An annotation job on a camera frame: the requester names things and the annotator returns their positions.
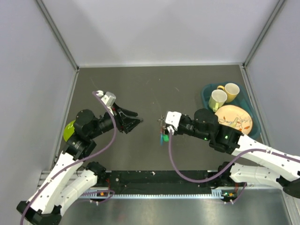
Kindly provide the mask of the green key tag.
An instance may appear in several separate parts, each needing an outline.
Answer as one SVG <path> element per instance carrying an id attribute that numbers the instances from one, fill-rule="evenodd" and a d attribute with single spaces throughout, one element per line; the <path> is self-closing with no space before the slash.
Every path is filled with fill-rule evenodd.
<path id="1" fill-rule="evenodd" d="M 164 142 L 169 142 L 169 136 L 168 135 L 163 135 L 163 140 L 164 140 Z"/>

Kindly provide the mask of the blue key tag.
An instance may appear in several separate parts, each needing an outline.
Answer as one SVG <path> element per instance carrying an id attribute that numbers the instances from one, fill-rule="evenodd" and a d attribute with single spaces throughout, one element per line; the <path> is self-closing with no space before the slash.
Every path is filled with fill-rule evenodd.
<path id="1" fill-rule="evenodd" d="M 163 139 L 164 134 L 160 133 L 160 145 L 163 145 L 164 139 Z"/>

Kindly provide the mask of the metal key disc blue handle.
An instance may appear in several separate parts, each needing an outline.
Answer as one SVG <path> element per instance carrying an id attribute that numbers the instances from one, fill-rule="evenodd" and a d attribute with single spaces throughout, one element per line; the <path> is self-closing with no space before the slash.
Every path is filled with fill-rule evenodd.
<path id="1" fill-rule="evenodd" d="M 160 117 L 157 120 L 158 123 L 159 123 L 160 128 L 163 128 L 165 126 L 164 119 L 165 119 L 165 116 L 161 114 Z"/>

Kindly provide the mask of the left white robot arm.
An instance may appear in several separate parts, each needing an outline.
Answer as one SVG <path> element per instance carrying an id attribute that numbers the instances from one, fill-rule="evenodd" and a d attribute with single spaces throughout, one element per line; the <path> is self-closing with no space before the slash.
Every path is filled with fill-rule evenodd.
<path id="1" fill-rule="evenodd" d="M 90 162 L 82 175 L 68 184 L 72 175 L 84 161 L 94 157 L 94 139 L 110 130 L 113 138 L 116 132 L 129 133 L 142 119 L 133 111 L 116 104 L 106 108 L 103 116 L 96 117 L 89 109 L 81 110 L 76 119 L 64 130 L 66 148 L 55 166 L 36 193 L 26 201 L 18 203 L 16 209 L 21 214 L 20 224 L 25 220 L 32 225 L 57 225 L 68 208 L 90 187 L 106 182 L 105 168 L 97 162 Z"/>

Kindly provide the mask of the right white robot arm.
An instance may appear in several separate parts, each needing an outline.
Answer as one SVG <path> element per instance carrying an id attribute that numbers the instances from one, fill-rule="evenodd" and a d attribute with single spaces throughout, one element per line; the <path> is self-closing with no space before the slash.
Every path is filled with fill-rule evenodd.
<path id="1" fill-rule="evenodd" d="M 195 180 L 174 170 L 192 183 L 219 180 L 223 185 L 234 183 L 266 185 L 300 196 L 300 158 L 264 145 L 241 131 L 222 125 L 218 117 L 207 109 L 199 109 L 191 119 L 180 112 L 168 111 L 162 120 L 162 130 L 172 139 L 174 135 L 189 135 L 205 141 L 209 146 L 234 159 L 222 165 L 215 175 Z"/>

